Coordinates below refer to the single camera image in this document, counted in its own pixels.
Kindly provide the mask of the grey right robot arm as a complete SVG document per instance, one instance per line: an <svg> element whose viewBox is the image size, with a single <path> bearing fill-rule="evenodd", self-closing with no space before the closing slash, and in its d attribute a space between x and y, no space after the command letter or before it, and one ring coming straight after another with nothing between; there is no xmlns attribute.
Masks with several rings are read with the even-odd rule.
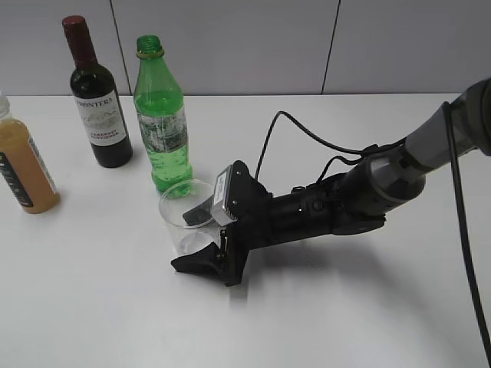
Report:
<svg viewBox="0 0 491 368"><path fill-rule="evenodd" d="M235 286L251 250L322 235L381 228L385 215L422 193L428 173L471 150L490 152L490 82L482 80L439 109L402 140L369 146L348 172L321 176L274 196L237 160L216 178L213 194L185 212L212 219L219 238L175 258L173 268Z"/></svg>

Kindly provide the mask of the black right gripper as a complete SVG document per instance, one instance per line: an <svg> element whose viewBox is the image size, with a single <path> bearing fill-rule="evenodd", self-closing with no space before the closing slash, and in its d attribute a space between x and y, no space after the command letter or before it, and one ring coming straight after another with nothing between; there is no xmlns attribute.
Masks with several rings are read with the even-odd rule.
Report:
<svg viewBox="0 0 491 368"><path fill-rule="evenodd" d="M236 286L242 282L247 257L254 249L322 235L357 235L385 223L385 214L369 215L348 206L341 194L345 173L274 197L250 175L243 161L231 165L229 203L238 219L222 232L226 249L212 241L197 252L179 256L170 262L176 272ZM208 198L184 212L183 220L188 226L207 223L213 218L212 203L213 199Z"/></svg>

